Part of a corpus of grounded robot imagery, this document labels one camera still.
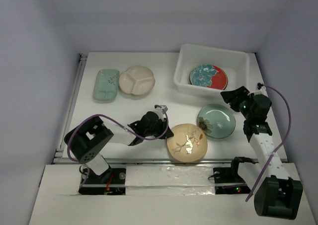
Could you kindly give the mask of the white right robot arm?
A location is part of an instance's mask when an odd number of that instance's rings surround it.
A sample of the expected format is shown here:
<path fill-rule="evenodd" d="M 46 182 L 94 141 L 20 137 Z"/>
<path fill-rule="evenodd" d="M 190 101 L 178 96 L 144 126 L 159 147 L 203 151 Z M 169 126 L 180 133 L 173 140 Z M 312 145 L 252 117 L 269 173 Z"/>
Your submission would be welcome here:
<path fill-rule="evenodd" d="M 233 181 L 245 181 L 250 189 L 246 200 L 253 199 L 259 216 L 294 220 L 303 186 L 299 180 L 292 179 L 277 153 L 282 144 L 274 145 L 267 122 L 272 102 L 264 94 L 266 88 L 259 83 L 255 92 L 244 86 L 221 92 L 224 102 L 243 115 L 243 132 L 258 160 L 255 163 L 250 158 L 236 157 L 229 168 L 229 176 Z"/>

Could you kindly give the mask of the brown rimmed cream plate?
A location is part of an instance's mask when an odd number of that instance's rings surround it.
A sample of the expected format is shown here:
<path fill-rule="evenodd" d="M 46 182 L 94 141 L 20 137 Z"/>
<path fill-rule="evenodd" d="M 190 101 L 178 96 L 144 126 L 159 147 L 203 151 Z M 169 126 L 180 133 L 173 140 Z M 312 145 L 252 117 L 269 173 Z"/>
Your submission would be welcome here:
<path fill-rule="evenodd" d="M 228 85 L 228 78 L 226 75 L 191 75 L 189 77 L 190 83 L 195 86 L 207 87 L 212 89 L 223 90 Z"/>

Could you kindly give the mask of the red plate with teal flower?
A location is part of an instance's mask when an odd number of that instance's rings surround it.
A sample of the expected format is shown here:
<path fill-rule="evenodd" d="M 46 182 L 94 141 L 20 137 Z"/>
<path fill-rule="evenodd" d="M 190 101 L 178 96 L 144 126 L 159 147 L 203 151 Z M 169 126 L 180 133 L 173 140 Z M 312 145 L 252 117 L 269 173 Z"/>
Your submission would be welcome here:
<path fill-rule="evenodd" d="M 191 85 L 224 90 L 228 85 L 228 76 L 215 65 L 202 64 L 190 72 L 189 81 Z"/>

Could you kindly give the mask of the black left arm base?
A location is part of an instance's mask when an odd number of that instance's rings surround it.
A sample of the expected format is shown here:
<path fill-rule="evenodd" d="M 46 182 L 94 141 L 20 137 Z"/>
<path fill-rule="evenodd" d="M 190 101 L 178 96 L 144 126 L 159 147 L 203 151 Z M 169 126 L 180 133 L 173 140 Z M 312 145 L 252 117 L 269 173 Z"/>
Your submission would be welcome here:
<path fill-rule="evenodd" d="M 81 195 L 125 195 L 126 168 L 109 168 L 97 176 L 87 166 L 81 165 L 78 193 Z"/>

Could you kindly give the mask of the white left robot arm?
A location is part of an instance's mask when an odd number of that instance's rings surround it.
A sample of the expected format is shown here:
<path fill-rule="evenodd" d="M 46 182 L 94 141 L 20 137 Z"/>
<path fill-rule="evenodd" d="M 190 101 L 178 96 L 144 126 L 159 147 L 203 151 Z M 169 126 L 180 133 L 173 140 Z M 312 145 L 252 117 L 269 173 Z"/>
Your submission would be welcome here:
<path fill-rule="evenodd" d="M 102 114 L 95 114 L 64 137 L 70 160 L 84 165 L 86 172 L 82 185 L 91 178 L 106 183 L 112 172 L 101 150 L 108 144 L 136 146 L 145 141 L 166 140 L 174 136 L 168 125 L 167 108 L 156 105 L 137 120 L 124 126 Z"/>

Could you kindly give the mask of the beige bird painted plate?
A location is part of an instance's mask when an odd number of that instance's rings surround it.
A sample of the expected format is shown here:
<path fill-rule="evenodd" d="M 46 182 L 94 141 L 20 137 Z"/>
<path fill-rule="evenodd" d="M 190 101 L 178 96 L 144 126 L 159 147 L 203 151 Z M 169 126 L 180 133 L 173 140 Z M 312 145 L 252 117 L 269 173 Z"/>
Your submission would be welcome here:
<path fill-rule="evenodd" d="M 202 159 L 207 153 L 205 133 L 196 125 L 180 124 L 171 129 L 174 136 L 166 140 L 170 155 L 177 161 L 189 163 Z"/>

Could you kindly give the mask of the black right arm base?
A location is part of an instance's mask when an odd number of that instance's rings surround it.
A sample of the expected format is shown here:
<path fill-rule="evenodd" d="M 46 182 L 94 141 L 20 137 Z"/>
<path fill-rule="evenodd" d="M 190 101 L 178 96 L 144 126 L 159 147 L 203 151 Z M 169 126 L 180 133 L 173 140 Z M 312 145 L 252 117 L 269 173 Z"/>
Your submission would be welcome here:
<path fill-rule="evenodd" d="M 231 161 L 230 167 L 213 168 L 213 175 L 208 179 L 214 179 L 216 195 L 248 194 L 250 192 L 250 188 L 238 174 L 241 163 L 255 164 L 255 161 L 248 157 L 236 156 Z"/>

